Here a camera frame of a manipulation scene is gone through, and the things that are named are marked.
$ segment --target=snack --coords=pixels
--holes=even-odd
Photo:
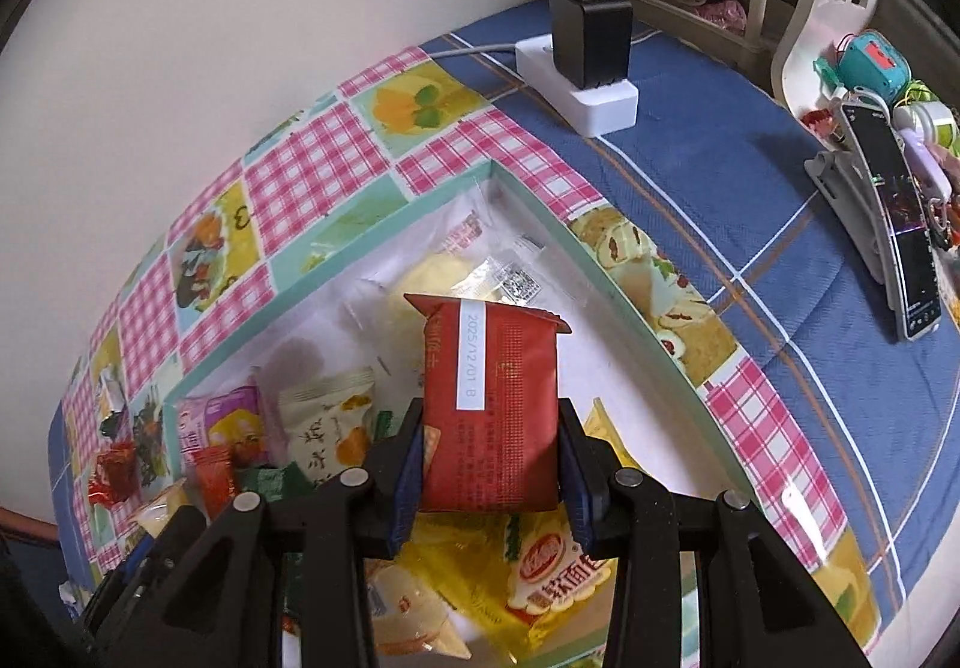
[[[187,397],[176,410],[176,435],[186,465],[208,446],[226,446],[238,467],[265,465],[260,393],[253,378],[227,394]]]
[[[119,441],[99,452],[86,494],[90,505],[112,508],[136,492],[136,447]]]
[[[451,296],[453,286],[467,278],[470,262],[448,251],[429,254],[397,281],[386,295],[386,313],[376,323],[378,348],[385,349],[390,371],[424,372],[424,318],[407,302],[405,295]]]
[[[256,492],[268,503],[288,497],[308,495],[313,484],[307,481],[304,471],[296,462],[286,467],[250,467],[236,472],[237,486],[241,492]]]
[[[376,435],[373,369],[361,367],[280,393],[290,457],[315,484],[363,465]]]
[[[381,655],[438,652],[470,659],[437,593],[393,562],[367,561],[366,568],[373,641]]]
[[[584,429],[611,442],[621,465],[637,466],[599,401]],[[616,561],[594,561],[573,540],[563,505],[515,515],[419,513],[397,562],[512,662],[529,657],[616,576]]]
[[[167,526],[170,517],[176,513],[181,505],[190,505],[190,500],[184,492],[186,479],[178,479],[164,489],[154,499],[133,511],[133,519],[153,537],[160,535]]]
[[[407,296],[427,317],[424,425],[440,432],[422,510],[557,506],[560,316],[511,305]]]
[[[206,515],[213,521],[237,494],[230,450],[227,446],[200,449],[195,453],[193,462],[197,467],[197,484],[203,494]]]

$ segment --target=pink checkered pattern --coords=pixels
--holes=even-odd
[[[107,307],[107,313],[104,313],[100,319],[100,322],[97,324],[96,329],[93,331],[93,335],[90,336],[90,351],[95,352],[100,344],[104,341],[104,337],[107,337],[107,333],[110,331],[110,327],[117,320],[117,305],[120,303],[120,295],[112,299],[109,306]]]
[[[144,273],[120,308],[120,346],[127,397],[132,398],[176,350],[176,310],[167,254],[161,254]]]
[[[340,93],[346,99],[357,96],[361,91],[366,91],[370,86],[382,83],[388,77],[400,74],[410,67],[422,64],[429,60],[424,51],[418,47],[408,47],[400,51],[395,56],[382,60],[379,64],[367,67],[356,77],[352,77],[340,86]]]
[[[790,481],[803,493],[827,551],[847,525],[840,500],[820,461],[757,363],[742,348],[721,383],[704,384],[707,407],[720,424],[754,485],[764,513],[795,555],[813,570],[813,542],[781,502]]]
[[[131,426],[130,412],[126,412],[123,417],[123,421],[120,423],[120,430],[117,433],[117,441],[132,441],[133,440],[133,427]],[[143,494],[140,491],[140,469],[139,462],[137,462],[136,468],[136,492],[133,492],[130,497],[126,500],[123,500],[121,503],[117,503],[113,508],[110,509],[110,519],[113,522],[113,531],[117,535],[117,543],[119,544],[119,537],[121,532],[126,532],[130,527],[130,517],[133,515],[133,511],[136,511],[143,505]]]
[[[123,553],[116,541],[112,541],[99,552],[97,552],[97,564],[100,566],[101,573],[113,570],[123,559]]]
[[[90,529],[90,518],[86,513],[85,498],[86,481],[80,478],[73,483],[73,515],[77,517],[80,538],[83,538],[83,552],[87,559],[91,559],[97,556],[97,550],[93,545],[93,530]]]
[[[218,297],[196,326],[181,340],[184,373],[196,367],[226,340],[229,334],[274,296],[270,270],[264,262]]]
[[[414,194],[423,194],[485,158],[480,147],[458,125],[401,158],[397,162],[397,172]]]
[[[77,428],[77,456],[80,466],[85,466],[97,449],[107,442],[97,430],[97,411],[93,405],[89,367],[83,368],[74,393],[64,399],[64,407],[73,417],[74,426]]]
[[[210,203],[226,191],[230,184],[240,177],[241,161],[237,158],[227,169],[220,173],[217,179],[208,185],[200,195],[193,200],[187,209],[182,212],[170,227],[167,233],[167,244],[173,245],[178,239],[184,236],[184,233],[193,225],[193,223],[208,209]]]
[[[334,105],[254,166],[247,188],[264,253],[274,255],[390,163],[349,105]]]
[[[486,156],[517,176],[561,221],[602,199],[549,145],[496,108],[469,115],[457,128]]]

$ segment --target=clear plastic bag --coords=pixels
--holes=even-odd
[[[545,287],[536,268],[547,248],[497,223],[483,188],[416,224],[408,248],[354,286],[347,311],[387,374],[422,388],[424,318],[404,294],[436,294],[535,305]]]

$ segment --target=blue fabric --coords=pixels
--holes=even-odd
[[[549,30],[539,1],[454,34],[486,44]],[[450,71],[470,85],[477,73],[466,69]],[[909,592],[960,502],[956,329],[944,311],[935,334],[896,341],[883,287],[803,170],[819,143],[745,78],[663,34],[634,45],[630,78],[640,90],[637,125],[608,142],[581,139],[528,89],[501,94],[496,105],[650,233],[712,298],[827,471],[867,566],[875,565],[889,623],[904,602],[898,575]],[[741,273],[749,291],[737,282]],[[896,535],[899,574],[881,506]]]

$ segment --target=red snack package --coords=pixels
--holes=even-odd
[[[557,508],[560,316],[406,294],[424,327],[424,425],[439,431],[421,510]]]
[[[197,483],[203,492],[206,515],[213,521],[237,494],[229,446],[200,449],[194,452],[193,462],[197,467]]]
[[[131,441],[118,441],[97,455],[86,495],[91,505],[113,508],[133,492],[136,492],[136,446]]]

